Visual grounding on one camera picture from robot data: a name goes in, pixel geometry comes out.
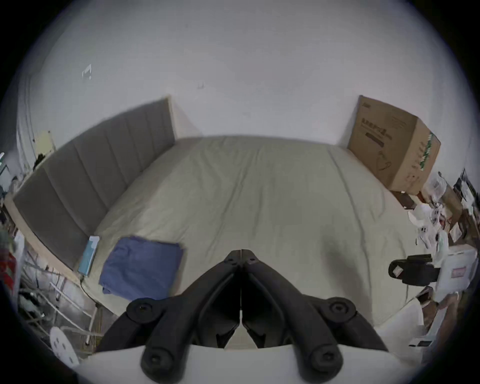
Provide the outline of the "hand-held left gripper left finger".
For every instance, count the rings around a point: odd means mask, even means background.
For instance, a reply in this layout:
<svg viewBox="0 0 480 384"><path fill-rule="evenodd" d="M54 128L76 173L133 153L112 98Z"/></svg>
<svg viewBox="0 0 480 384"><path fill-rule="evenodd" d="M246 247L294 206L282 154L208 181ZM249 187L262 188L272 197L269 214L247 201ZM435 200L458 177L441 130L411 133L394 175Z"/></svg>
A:
<svg viewBox="0 0 480 384"><path fill-rule="evenodd" d="M241 322L241 251L231 251L180 295L139 298L102 337L96 353L145 346L152 380L179 380L190 345L223 349Z"/></svg>

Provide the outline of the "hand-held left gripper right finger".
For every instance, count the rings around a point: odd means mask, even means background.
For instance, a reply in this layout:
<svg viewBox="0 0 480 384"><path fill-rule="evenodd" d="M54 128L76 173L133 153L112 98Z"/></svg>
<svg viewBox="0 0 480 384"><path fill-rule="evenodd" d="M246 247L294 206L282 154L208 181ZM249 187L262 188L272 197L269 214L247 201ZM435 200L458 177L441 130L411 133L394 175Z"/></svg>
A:
<svg viewBox="0 0 480 384"><path fill-rule="evenodd" d="M339 374L339 345L388 351L351 300L304 295L251 250L242 251L242 325L260 349L293 345L307 381Z"/></svg>

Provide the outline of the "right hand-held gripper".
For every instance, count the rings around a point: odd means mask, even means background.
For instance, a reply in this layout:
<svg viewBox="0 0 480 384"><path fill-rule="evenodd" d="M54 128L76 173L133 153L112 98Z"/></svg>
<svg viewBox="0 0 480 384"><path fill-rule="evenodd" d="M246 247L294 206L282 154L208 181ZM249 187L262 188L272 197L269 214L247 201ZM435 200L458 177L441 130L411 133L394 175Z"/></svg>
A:
<svg viewBox="0 0 480 384"><path fill-rule="evenodd" d="M424 287L435 283L432 299L441 303L447 295L465 291L469 287L478 261L476 248L468 244L453 245L434 263L429 254L393 260L389 264L388 275L409 286Z"/></svg>

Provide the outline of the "person's right hand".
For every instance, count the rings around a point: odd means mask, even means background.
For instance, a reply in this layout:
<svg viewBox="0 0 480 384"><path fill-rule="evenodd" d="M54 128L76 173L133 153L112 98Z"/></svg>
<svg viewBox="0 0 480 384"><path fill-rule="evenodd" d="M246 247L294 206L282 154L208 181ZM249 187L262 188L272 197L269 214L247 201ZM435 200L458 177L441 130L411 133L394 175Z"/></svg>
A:
<svg viewBox="0 0 480 384"><path fill-rule="evenodd" d="M459 303L462 299L462 295L463 294L461 292L447 294L438 304L437 311L444 310L446 318L456 322L458 318Z"/></svg>

